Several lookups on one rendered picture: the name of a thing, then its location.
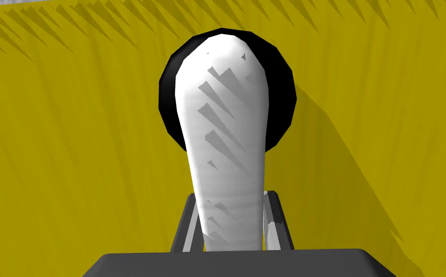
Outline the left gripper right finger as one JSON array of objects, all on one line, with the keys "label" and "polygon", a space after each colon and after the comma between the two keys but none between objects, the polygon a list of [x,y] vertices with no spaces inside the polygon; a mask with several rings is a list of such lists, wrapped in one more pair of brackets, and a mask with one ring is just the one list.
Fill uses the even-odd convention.
[{"label": "left gripper right finger", "polygon": [[293,250],[294,245],[287,226],[278,194],[273,190],[263,195],[264,248],[272,250]]}]

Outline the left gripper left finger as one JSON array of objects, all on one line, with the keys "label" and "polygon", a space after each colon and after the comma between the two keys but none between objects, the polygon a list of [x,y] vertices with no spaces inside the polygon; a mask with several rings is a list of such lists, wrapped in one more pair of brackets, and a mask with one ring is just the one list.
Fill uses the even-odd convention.
[{"label": "left gripper left finger", "polygon": [[202,252],[204,238],[194,193],[189,194],[170,252]]}]

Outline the white and black door handle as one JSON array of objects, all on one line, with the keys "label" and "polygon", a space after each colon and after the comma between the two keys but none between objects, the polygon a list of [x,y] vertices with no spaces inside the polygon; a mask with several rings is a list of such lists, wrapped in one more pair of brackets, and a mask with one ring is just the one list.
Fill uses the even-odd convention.
[{"label": "white and black door handle", "polygon": [[159,112],[186,152],[207,251],[260,251],[265,153],[297,102],[278,48],[241,29],[191,37],[159,79]]}]

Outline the yellow door leaf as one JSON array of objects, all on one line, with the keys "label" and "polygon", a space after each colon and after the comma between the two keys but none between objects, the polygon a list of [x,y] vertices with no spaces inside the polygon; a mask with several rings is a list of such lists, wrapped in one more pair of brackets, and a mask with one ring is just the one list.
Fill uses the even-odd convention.
[{"label": "yellow door leaf", "polygon": [[446,0],[49,0],[0,6],[0,277],[167,252],[193,192],[158,81],[193,35],[244,29],[297,85],[266,154],[297,249],[446,277]]}]

